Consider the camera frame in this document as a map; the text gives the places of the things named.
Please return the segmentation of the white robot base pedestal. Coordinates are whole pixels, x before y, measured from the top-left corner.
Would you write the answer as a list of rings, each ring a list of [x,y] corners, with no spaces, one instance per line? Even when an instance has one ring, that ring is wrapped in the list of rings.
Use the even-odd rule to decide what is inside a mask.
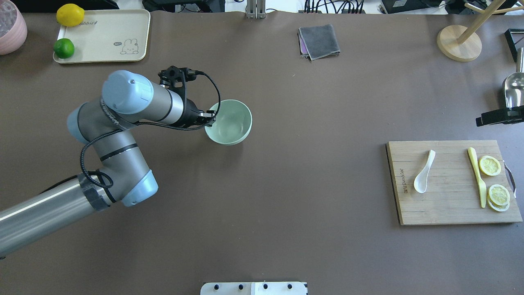
[[[307,283],[300,281],[208,282],[201,295],[307,295]]]

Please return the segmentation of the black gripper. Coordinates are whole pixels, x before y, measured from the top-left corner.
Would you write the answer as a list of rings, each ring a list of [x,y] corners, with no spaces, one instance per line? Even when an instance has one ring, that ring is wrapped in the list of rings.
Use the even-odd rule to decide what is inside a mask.
[[[182,98],[182,114],[176,122],[177,128],[189,129],[190,127],[199,127],[203,125],[204,111],[198,109],[193,101]]]

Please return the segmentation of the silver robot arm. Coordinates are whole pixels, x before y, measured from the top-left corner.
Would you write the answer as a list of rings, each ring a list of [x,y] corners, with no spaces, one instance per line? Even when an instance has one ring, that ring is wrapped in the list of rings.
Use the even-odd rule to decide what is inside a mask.
[[[217,111],[203,111],[187,98],[186,83],[204,72],[171,66],[160,82],[117,70],[99,99],[69,114],[68,130],[84,144],[78,175],[1,213],[1,258],[92,213],[122,202],[136,205],[153,196],[158,184],[131,129],[151,125],[178,130],[202,129]]]

